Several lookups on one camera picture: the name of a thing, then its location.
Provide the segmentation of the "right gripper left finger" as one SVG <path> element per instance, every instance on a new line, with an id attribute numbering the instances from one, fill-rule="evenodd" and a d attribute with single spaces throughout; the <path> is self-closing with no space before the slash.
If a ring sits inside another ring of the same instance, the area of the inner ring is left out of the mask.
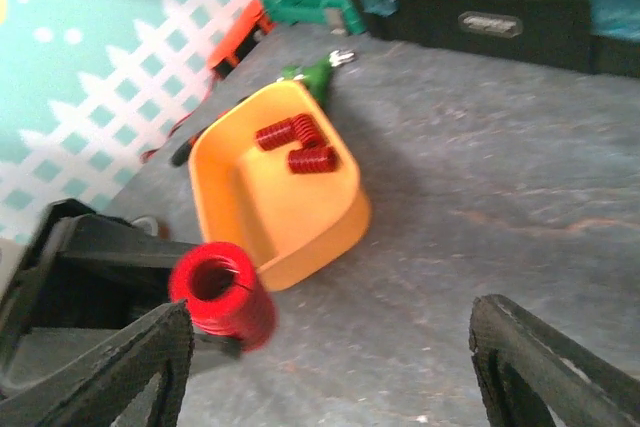
<path id="1" fill-rule="evenodd" d="M 109 426 L 155 374 L 148 426 L 174 426 L 194 350 L 186 304 L 166 303 L 1 402 L 3 426 Z"/>

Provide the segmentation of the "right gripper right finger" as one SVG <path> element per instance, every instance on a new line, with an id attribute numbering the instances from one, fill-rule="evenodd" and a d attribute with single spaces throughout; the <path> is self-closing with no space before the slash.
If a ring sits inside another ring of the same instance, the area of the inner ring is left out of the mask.
<path id="1" fill-rule="evenodd" d="M 637 426 L 639 381 L 509 298 L 474 300 L 469 348 L 492 426 Z"/>

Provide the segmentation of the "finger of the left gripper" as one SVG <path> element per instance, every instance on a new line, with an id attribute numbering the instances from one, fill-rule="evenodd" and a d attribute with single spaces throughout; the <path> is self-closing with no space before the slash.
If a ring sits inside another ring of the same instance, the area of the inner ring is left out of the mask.
<path id="1" fill-rule="evenodd" d="M 1 389 L 19 392 L 168 300 L 193 244 L 66 199 L 24 246 L 1 242 Z"/>

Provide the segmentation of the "large red spring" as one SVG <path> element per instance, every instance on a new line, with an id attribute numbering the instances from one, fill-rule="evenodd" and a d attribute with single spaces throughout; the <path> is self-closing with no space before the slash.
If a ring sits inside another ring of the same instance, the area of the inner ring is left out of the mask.
<path id="1" fill-rule="evenodd" d="M 238 340 L 244 351 L 264 346 L 277 326 L 275 305 L 249 256 L 229 242 L 201 244 L 176 264 L 168 282 L 192 323 L 209 335 Z"/>

